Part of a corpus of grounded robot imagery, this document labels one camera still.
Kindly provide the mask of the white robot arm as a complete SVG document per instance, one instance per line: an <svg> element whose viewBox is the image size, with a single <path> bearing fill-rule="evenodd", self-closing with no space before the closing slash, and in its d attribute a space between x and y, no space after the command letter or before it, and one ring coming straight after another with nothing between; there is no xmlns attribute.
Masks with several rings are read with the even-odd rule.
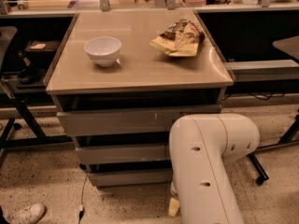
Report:
<svg viewBox="0 0 299 224"><path fill-rule="evenodd" d="M224 168L253 152L260 142L256 124L239 114L197 114L178 119L169 134L183 224L245 224Z"/></svg>

